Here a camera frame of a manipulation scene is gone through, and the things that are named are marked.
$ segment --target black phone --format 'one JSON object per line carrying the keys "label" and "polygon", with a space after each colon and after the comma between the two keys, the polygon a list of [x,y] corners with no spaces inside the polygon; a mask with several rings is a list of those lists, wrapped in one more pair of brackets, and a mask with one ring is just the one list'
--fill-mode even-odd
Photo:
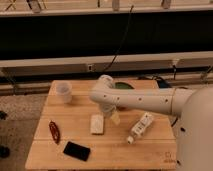
{"label": "black phone", "polygon": [[90,154],[90,148],[69,141],[64,149],[64,154],[87,161]]}

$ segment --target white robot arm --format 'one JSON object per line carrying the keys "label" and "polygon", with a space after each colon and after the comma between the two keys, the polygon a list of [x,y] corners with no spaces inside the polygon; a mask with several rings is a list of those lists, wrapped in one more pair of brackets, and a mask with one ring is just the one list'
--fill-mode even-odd
{"label": "white robot arm", "polygon": [[115,106],[181,116],[176,170],[213,170],[213,88],[118,90],[112,77],[102,75],[90,98],[105,116],[110,116]]}

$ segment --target white bottle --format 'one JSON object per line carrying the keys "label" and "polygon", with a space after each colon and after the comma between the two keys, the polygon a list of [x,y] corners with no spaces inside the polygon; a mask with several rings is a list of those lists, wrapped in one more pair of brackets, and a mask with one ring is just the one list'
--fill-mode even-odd
{"label": "white bottle", "polygon": [[150,113],[145,113],[141,119],[132,127],[130,136],[127,137],[127,142],[132,144],[136,138],[140,138],[146,131],[146,128],[153,122],[154,116]]}

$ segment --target floor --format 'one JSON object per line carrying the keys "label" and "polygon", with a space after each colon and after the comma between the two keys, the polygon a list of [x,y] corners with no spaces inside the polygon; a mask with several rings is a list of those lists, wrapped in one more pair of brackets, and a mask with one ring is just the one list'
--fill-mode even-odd
{"label": "floor", "polygon": [[0,171],[25,171],[45,99],[46,94],[0,96],[0,110],[8,114],[6,120],[0,120],[0,144],[11,150],[10,157],[0,158]]}

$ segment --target paper cup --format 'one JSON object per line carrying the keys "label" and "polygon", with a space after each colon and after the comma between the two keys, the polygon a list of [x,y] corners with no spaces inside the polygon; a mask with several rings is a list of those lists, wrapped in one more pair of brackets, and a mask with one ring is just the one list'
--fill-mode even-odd
{"label": "paper cup", "polygon": [[58,82],[55,87],[56,95],[63,103],[70,103],[72,100],[72,85],[69,82]]}

